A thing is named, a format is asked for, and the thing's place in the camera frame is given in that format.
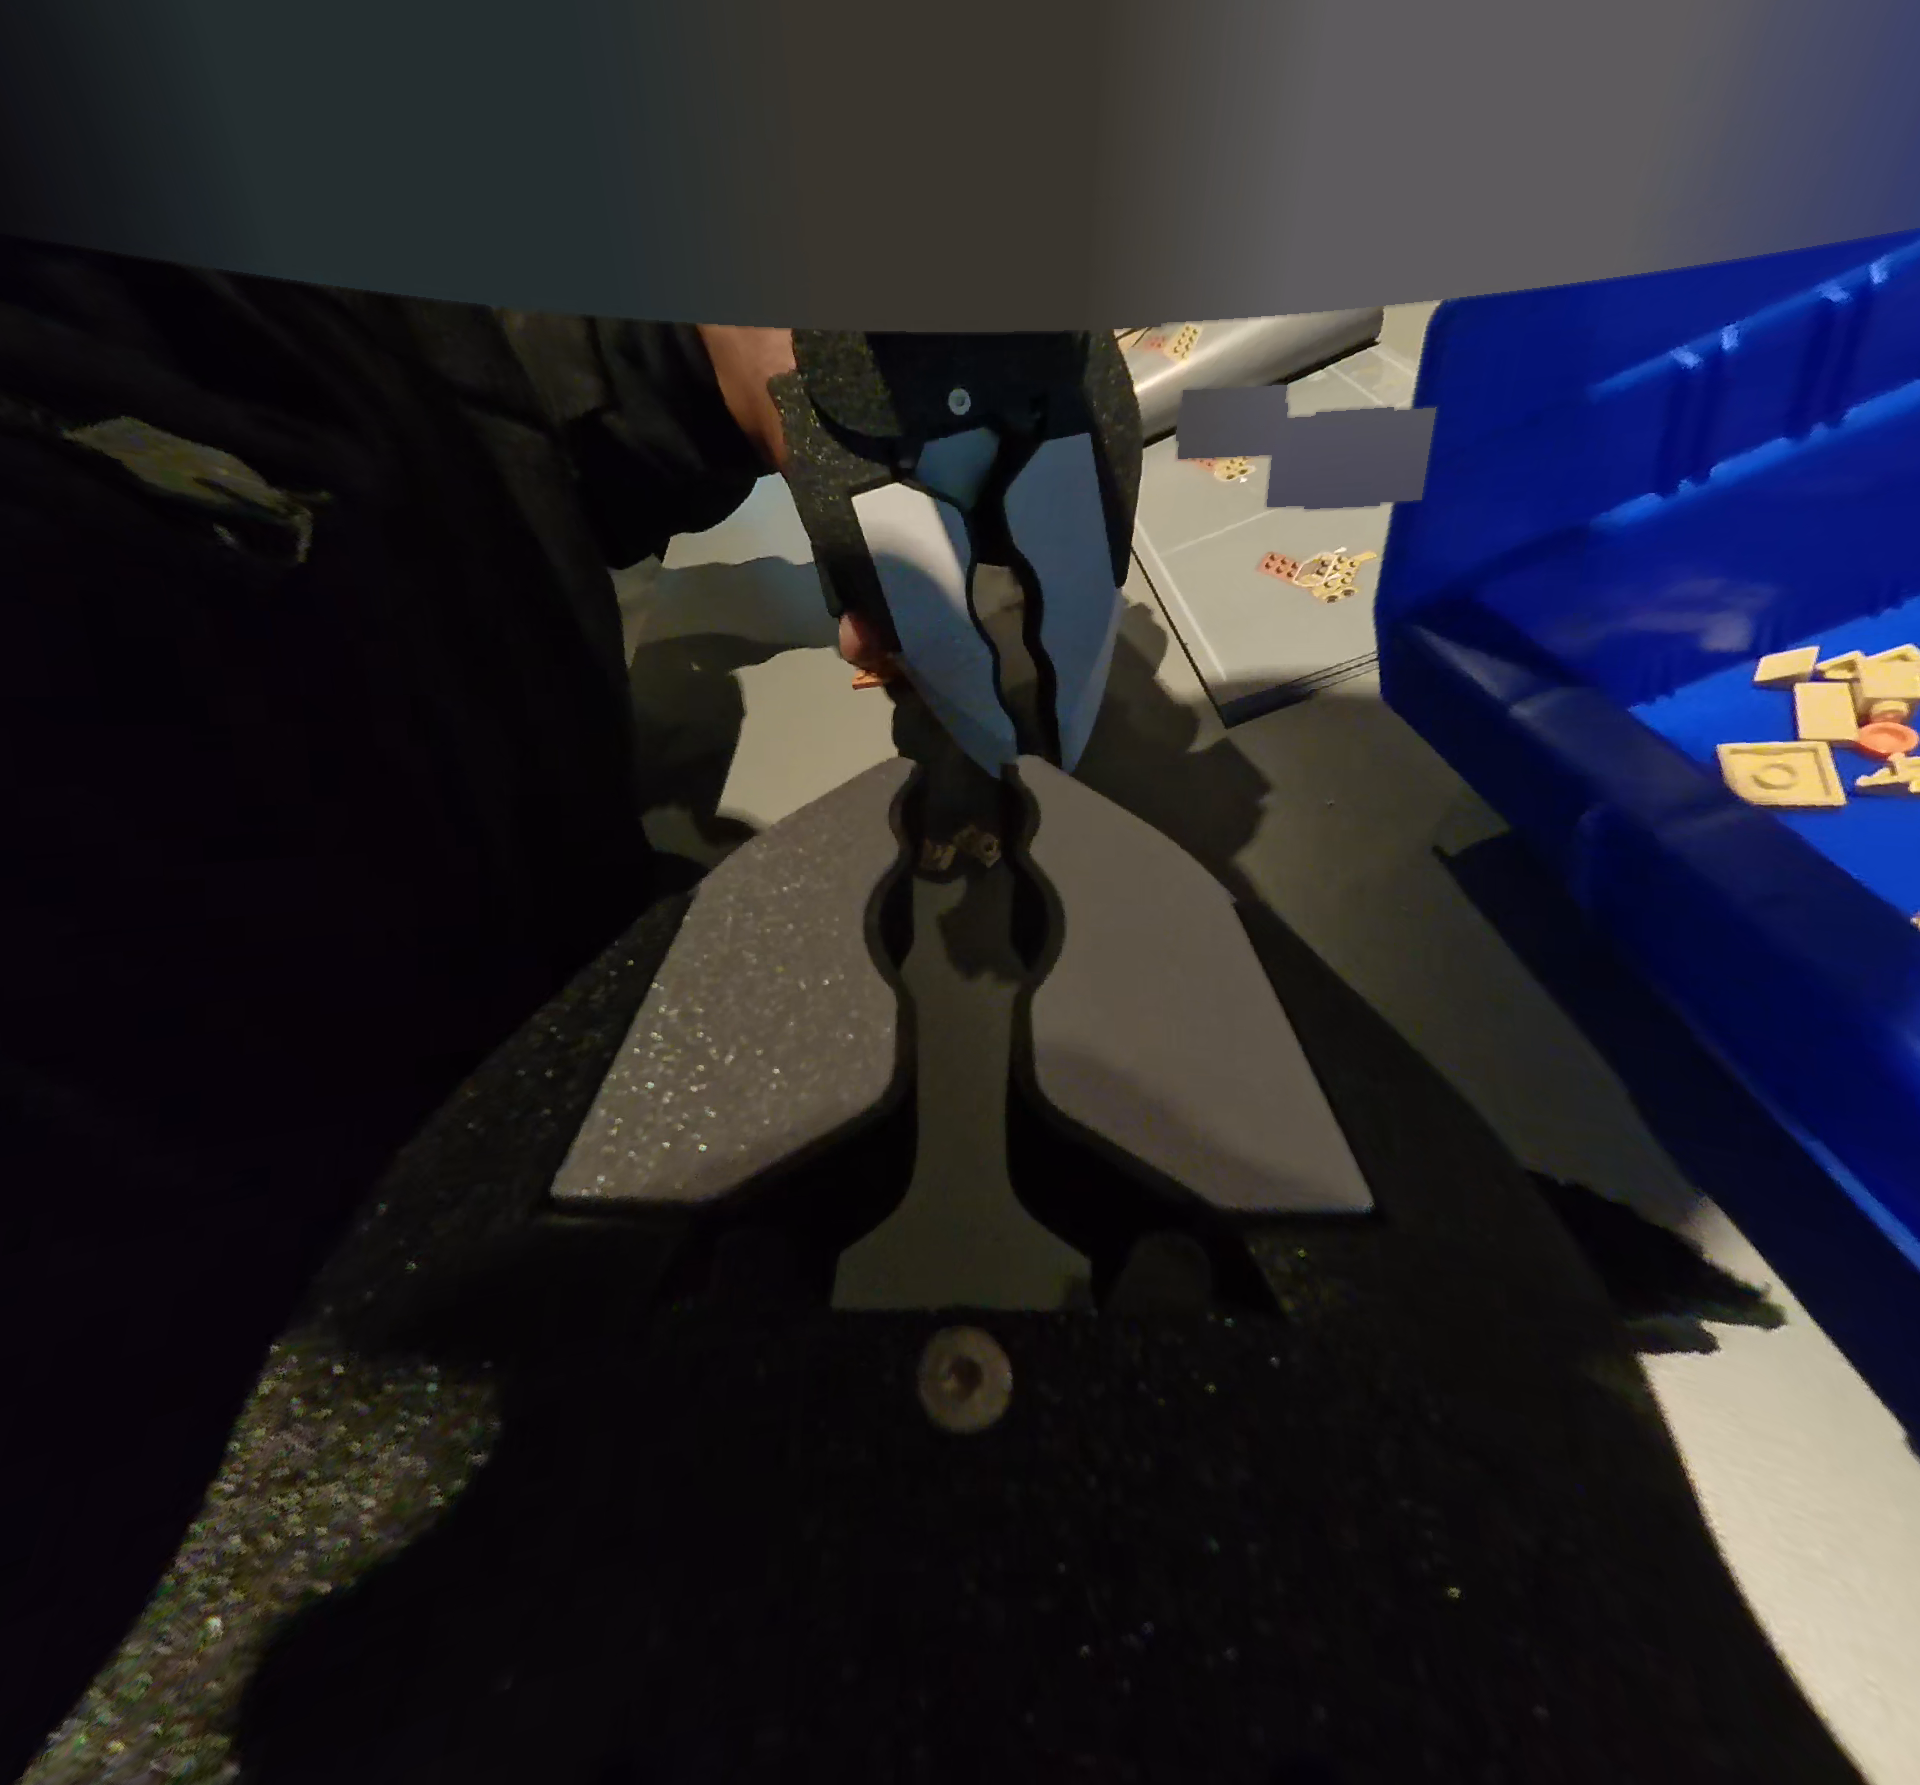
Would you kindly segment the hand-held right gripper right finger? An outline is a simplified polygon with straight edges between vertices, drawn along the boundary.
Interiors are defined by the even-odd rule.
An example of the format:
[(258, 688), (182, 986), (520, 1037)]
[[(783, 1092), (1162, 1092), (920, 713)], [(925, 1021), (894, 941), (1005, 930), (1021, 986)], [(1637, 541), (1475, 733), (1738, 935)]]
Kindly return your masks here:
[(1233, 890), (1046, 758), (1011, 784), (1041, 920), (1021, 1027), (1041, 1118), (1223, 1219), (1374, 1214)]

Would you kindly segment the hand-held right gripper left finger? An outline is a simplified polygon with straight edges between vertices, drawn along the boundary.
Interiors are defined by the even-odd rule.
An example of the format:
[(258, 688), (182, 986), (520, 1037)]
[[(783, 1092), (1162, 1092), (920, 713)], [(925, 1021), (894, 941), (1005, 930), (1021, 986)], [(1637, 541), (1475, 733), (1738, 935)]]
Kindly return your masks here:
[(723, 1209), (899, 1118), (915, 1016), (884, 910), (915, 784), (874, 764), (707, 870), (551, 1178), (561, 1214)]

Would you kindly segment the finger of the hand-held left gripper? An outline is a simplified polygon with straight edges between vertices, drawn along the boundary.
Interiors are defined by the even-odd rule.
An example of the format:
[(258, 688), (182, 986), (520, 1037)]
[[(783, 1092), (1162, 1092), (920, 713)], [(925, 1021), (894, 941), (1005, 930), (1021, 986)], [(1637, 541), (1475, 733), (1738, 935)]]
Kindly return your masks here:
[(1046, 683), (1051, 764), (1076, 769), (1112, 678), (1122, 587), (1091, 440), (1041, 440), (1005, 480), (1000, 521)]
[(950, 743), (990, 779), (1016, 764), (1021, 728), (1005, 703), (1005, 652), (980, 612), (975, 506), (990, 496), (1005, 430), (960, 430), (920, 450), (909, 475), (849, 496), (874, 561), (904, 683)]

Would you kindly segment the blue plastic bin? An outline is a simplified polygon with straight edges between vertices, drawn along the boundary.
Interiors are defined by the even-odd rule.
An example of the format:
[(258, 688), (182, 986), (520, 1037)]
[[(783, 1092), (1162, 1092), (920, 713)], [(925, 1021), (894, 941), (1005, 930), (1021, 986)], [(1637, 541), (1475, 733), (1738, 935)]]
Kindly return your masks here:
[(1768, 652), (1915, 642), (1920, 253), (1854, 238), (1440, 303), (1379, 688), (1501, 834), (1460, 890), (1915, 1441), (1915, 794), (1763, 809)]

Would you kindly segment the person's left forearm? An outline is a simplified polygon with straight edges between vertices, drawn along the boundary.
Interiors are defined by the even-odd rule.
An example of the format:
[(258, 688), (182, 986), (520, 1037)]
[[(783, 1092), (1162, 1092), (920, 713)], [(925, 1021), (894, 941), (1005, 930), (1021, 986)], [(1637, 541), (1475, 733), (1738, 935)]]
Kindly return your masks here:
[(697, 324), (455, 303), (445, 374), (490, 425), (536, 435), (536, 470), (611, 571), (723, 526), (773, 475)]

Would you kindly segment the grey desk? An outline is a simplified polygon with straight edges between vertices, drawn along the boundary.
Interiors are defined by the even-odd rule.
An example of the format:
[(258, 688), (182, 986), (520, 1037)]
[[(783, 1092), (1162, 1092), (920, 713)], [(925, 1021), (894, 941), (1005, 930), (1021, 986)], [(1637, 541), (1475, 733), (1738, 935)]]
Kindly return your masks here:
[[(884, 698), (829, 667), (778, 485), (672, 556), (616, 571), (652, 748), (652, 839), (717, 855), (884, 753)], [(1258, 910), (1273, 966), (1314, 951), (1506, 1158), (1592, 1188), (1758, 1284), (1779, 1325), (1642, 1360), (1693, 1492), (1773, 1648), (1864, 1780), (1915, 1780), (1915, 1451), (1829, 1325), (1667, 1158), (1677, 1128), (1531, 976), (1455, 880), (1501, 819), (1379, 703), (1374, 667), (1223, 728), (1142, 571), (1086, 779), (1182, 839)]]

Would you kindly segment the person's left hand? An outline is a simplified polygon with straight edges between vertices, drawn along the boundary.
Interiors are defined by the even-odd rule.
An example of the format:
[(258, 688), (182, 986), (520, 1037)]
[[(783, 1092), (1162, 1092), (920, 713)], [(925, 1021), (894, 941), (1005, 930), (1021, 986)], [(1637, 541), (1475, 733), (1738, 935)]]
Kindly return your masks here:
[[(798, 374), (793, 334), (753, 329), (753, 324), (697, 324), (697, 339), (707, 349), (707, 364), (733, 425), (758, 450), (763, 470), (783, 475), (788, 496), (798, 501), (793, 455), (788, 455), (783, 410), (778, 410), (778, 384)], [(874, 667), (874, 673), (894, 673), (899, 683), (889, 627), (859, 612), (839, 612), (839, 657), (854, 673)]]

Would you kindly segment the toy brick instruction booklet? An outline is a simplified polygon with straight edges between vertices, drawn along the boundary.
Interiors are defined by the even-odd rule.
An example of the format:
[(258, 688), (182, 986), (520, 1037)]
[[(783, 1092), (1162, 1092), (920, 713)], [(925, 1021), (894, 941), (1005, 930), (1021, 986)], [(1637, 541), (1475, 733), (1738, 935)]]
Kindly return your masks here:
[(1389, 501), (1293, 506), (1263, 455), (1182, 460), (1187, 389), (1278, 384), (1288, 420), (1410, 410), (1435, 303), (1167, 319), (1117, 334), (1152, 430), (1137, 566), (1223, 723), (1324, 693), (1374, 662)]

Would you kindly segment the person's dark clothing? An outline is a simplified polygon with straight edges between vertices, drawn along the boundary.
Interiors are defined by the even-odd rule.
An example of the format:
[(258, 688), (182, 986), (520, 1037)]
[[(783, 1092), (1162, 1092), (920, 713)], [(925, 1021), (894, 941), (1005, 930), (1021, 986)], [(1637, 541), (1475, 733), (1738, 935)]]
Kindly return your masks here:
[(662, 890), (611, 566), (450, 308), (0, 248), (5, 1780), (369, 1183)]

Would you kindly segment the large yellow square tile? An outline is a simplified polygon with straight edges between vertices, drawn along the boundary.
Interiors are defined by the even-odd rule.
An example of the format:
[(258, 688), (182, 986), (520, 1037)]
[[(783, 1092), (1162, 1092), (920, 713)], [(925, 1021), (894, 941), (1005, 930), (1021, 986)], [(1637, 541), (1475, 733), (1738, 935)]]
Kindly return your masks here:
[(1718, 774), (1733, 799), (1753, 809), (1844, 809), (1849, 789), (1839, 779), (1834, 748), (1789, 738), (1789, 743), (1718, 743)]

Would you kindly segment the scattered yellow toy plates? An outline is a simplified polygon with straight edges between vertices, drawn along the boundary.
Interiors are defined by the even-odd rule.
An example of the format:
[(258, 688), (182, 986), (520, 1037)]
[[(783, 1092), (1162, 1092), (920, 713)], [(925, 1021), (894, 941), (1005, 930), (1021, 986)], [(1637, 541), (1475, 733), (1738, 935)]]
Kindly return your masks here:
[[(1789, 647), (1763, 652), (1753, 662), (1753, 688), (1789, 693), (1794, 738), (1854, 748), (1854, 728), (1864, 718), (1905, 718), (1915, 728), (1920, 713), (1920, 647), (1885, 652), (1834, 652)], [(1859, 774), (1859, 789), (1915, 789), (1920, 758), (1875, 764)]]

